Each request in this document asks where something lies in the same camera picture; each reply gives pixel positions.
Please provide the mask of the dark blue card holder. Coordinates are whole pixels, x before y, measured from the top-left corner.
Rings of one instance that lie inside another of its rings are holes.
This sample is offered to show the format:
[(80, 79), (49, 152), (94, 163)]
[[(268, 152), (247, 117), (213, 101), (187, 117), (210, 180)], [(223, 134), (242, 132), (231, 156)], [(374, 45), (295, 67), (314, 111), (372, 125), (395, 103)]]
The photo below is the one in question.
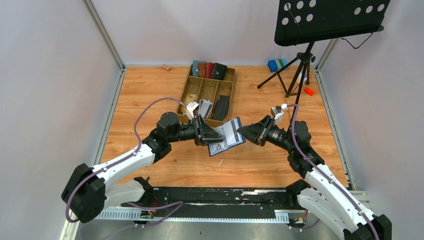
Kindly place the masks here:
[(223, 136), (223, 140), (208, 145), (208, 154), (210, 157), (225, 152), (233, 147), (244, 144), (246, 138), (238, 132), (242, 127), (240, 117), (233, 118), (224, 124), (213, 129)]

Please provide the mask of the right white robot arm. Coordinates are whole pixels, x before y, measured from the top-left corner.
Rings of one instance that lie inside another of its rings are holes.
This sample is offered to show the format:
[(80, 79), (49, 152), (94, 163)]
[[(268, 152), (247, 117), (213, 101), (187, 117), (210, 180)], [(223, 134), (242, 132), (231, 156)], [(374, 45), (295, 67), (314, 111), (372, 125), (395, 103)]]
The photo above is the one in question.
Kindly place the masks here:
[(301, 177), (285, 188), (289, 203), (313, 213), (341, 240), (392, 239), (389, 218), (376, 215), (355, 198), (311, 147), (312, 137), (305, 121), (294, 120), (285, 130), (267, 115), (257, 123), (240, 127), (238, 133), (258, 146), (271, 143), (287, 151), (290, 167)]

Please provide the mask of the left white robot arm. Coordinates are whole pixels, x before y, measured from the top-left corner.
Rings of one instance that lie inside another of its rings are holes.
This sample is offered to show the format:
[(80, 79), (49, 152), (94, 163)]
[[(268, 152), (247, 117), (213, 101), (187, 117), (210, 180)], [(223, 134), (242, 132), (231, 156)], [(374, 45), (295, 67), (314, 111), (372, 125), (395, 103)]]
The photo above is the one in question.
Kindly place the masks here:
[(197, 146), (208, 146), (223, 139), (200, 115), (182, 124), (176, 113), (162, 114), (156, 128), (130, 151), (94, 166), (82, 163), (73, 170), (61, 194), (67, 221), (87, 223), (103, 209), (143, 199), (150, 187), (146, 180), (139, 177), (118, 182), (135, 170), (163, 159), (171, 152), (172, 143), (193, 140)]

